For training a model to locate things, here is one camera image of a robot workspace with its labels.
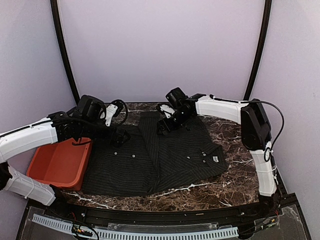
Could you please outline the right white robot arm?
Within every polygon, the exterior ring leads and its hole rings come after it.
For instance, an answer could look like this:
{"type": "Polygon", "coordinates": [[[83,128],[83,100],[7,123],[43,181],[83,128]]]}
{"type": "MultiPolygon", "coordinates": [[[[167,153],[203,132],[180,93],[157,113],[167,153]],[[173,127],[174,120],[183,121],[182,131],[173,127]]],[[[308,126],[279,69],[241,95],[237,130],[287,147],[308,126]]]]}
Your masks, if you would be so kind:
{"type": "Polygon", "coordinates": [[[160,134],[178,129],[195,116],[217,117],[239,124],[241,142],[253,158],[258,178],[259,202],[255,205],[255,213],[266,217],[280,205],[278,168],[273,156],[276,140],[272,138],[272,127],[263,107],[265,101],[230,100],[202,93],[189,97],[180,88],[171,90],[166,99],[168,104],[159,103],[156,107],[165,116],[157,124],[160,134]]]}

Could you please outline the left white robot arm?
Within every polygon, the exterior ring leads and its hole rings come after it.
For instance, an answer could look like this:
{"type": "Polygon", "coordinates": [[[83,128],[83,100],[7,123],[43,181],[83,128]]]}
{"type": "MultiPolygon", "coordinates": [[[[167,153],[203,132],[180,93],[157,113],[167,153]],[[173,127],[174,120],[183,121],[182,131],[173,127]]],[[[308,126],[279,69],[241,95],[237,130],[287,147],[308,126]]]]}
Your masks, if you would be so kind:
{"type": "Polygon", "coordinates": [[[59,199],[59,190],[41,183],[9,165],[9,159],[29,150],[80,138],[106,139],[115,134],[120,124],[112,124],[117,112],[99,113],[91,120],[59,111],[39,121],[0,135],[0,189],[37,201],[60,218],[67,218],[70,206],[59,199]]]}

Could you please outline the black pinstriped shirt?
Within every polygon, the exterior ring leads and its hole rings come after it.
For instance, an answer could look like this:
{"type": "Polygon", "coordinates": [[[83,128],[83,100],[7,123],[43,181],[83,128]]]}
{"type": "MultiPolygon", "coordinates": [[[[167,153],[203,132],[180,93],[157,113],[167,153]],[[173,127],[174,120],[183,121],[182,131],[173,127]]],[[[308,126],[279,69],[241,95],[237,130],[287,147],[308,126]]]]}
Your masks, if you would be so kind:
{"type": "Polygon", "coordinates": [[[199,117],[167,135],[157,134],[157,112],[143,112],[137,125],[124,125],[130,140],[120,147],[108,139],[93,142],[82,192],[136,197],[224,173],[229,165],[199,117]]]}

